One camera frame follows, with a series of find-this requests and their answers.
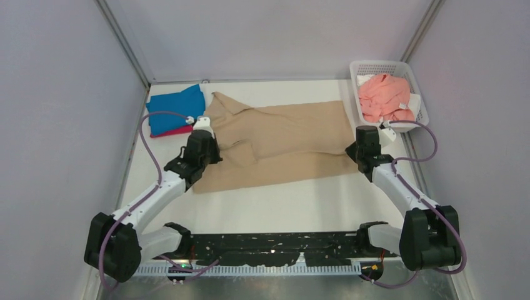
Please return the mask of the beige t shirt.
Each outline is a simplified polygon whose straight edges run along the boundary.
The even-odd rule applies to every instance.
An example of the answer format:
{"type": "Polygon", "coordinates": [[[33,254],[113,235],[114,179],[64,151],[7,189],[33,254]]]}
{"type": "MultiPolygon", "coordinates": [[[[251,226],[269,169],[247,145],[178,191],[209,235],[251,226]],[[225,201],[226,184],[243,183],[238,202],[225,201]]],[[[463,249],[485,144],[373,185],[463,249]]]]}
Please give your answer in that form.
{"type": "Polygon", "coordinates": [[[214,92],[205,111],[222,161],[209,165],[197,194],[355,173],[345,153],[354,134],[341,101],[251,107],[214,92]]]}

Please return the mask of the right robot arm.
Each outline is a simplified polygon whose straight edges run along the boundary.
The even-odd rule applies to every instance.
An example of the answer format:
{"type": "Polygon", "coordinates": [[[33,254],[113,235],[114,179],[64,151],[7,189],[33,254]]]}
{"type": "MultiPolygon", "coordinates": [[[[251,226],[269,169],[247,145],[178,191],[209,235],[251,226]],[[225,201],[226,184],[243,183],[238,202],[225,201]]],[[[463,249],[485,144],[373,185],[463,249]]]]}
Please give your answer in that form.
{"type": "Polygon", "coordinates": [[[464,267],[467,254],[459,235],[459,216],[452,206],[441,206],[414,187],[398,169],[398,160],[383,154],[383,141],[392,141],[391,127],[358,126],[356,140],[346,154],[359,172],[379,188],[402,214],[400,228],[386,222],[360,225],[357,250],[373,256],[380,249],[401,257],[410,271],[448,266],[464,267]]]}

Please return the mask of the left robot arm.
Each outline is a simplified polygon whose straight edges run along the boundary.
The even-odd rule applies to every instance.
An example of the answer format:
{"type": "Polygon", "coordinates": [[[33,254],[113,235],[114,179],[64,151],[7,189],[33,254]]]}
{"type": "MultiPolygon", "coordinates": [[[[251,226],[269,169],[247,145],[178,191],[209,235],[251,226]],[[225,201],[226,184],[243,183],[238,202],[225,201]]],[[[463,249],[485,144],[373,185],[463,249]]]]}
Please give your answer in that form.
{"type": "Polygon", "coordinates": [[[112,214],[100,212],[93,217],[84,262],[124,283],[147,260],[163,254],[186,258],[192,249],[190,230],[174,222],[150,233],[144,230],[169,203],[197,183],[210,164],[221,160],[213,131],[193,130],[179,156],[159,170],[157,181],[148,190],[112,214]]]}

